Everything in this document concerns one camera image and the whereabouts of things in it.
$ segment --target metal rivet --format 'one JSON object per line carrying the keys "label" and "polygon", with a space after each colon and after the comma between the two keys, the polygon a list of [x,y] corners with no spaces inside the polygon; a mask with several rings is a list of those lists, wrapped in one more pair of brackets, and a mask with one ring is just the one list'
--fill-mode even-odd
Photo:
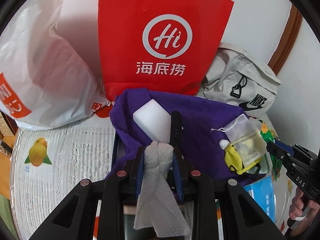
{"label": "metal rivet", "polygon": [[238,182],[235,179],[229,179],[228,184],[231,186],[236,186],[238,184]]}
{"label": "metal rivet", "polygon": [[191,175],[194,177],[199,177],[201,175],[201,172],[198,170],[193,170],[191,171]]}
{"label": "metal rivet", "polygon": [[89,183],[90,183],[90,180],[88,180],[88,179],[83,179],[80,181],[81,186],[88,186]]}
{"label": "metal rivet", "polygon": [[124,177],[125,175],[127,175],[127,172],[126,172],[126,171],[118,171],[118,172],[117,172],[117,176],[118,176],[118,177]]}

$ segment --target purple towel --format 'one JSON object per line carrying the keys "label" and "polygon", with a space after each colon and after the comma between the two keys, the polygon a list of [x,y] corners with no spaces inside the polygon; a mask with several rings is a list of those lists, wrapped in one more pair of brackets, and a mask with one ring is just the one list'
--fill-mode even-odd
{"label": "purple towel", "polygon": [[224,151],[219,146],[219,141],[228,137],[223,132],[211,130],[224,127],[243,114],[242,108],[198,97],[147,89],[125,90],[110,111],[111,122],[124,143],[126,153],[117,160],[110,174],[121,170],[126,161],[134,159],[139,146],[151,144],[151,139],[133,121],[133,113],[151,99],[158,102],[169,114],[173,111],[181,113],[183,131],[179,148],[195,169],[215,180],[236,179],[243,186],[264,176],[233,174],[226,165]]}

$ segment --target white wall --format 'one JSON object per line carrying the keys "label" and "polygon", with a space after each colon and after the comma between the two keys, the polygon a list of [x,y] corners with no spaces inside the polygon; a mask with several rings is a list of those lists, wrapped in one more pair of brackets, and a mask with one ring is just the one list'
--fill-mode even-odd
{"label": "white wall", "polygon": [[245,48],[268,63],[287,23],[289,0],[233,0],[234,6],[222,41]]}
{"label": "white wall", "polygon": [[[268,62],[288,19],[288,0],[233,0],[222,41],[241,45]],[[58,32],[75,48],[97,76],[101,75],[98,45],[98,0],[64,0]]]}
{"label": "white wall", "polygon": [[282,141],[318,154],[320,147],[320,44],[305,20],[278,74],[282,80],[268,115]]}

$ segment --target gray nike bag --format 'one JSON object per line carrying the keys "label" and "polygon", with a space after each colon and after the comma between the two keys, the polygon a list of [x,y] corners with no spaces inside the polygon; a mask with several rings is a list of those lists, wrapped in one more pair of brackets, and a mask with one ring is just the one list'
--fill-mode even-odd
{"label": "gray nike bag", "polygon": [[271,107],[280,84],[268,65],[239,46],[221,43],[198,95],[260,117]]}

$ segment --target nike swoosh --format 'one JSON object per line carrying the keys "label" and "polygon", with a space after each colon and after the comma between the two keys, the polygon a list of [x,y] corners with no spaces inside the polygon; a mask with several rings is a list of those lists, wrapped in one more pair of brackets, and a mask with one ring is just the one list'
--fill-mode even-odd
{"label": "nike swoosh", "polygon": [[252,110],[257,110],[257,109],[261,109],[261,108],[264,108],[264,107],[265,107],[265,106],[260,106],[260,107],[248,107],[247,104],[248,104],[249,102],[250,102],[250,101],[240,103],[239,106],[240,106],[241,108],[243,108],[244,111],[252,111]]}

